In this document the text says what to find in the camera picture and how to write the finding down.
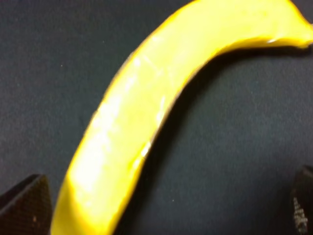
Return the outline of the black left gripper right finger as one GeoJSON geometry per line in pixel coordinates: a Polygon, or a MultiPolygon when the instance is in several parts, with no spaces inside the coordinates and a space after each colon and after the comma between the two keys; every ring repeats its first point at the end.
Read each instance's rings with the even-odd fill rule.
{"type": "Polygon", "coordinates": [[[297,171],[291,188],[292,218],[298,235],[313,234],[313,167],[297,171]]]}

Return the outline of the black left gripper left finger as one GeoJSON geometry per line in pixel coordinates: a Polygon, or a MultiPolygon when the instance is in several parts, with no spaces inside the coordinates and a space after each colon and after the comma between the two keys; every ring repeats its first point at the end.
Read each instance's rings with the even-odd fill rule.
{"type": "Polygon", "coordinates": [[[2,235],[47,235],[52,202],[47,177],[32,174],[0,195],[2,235]]]}

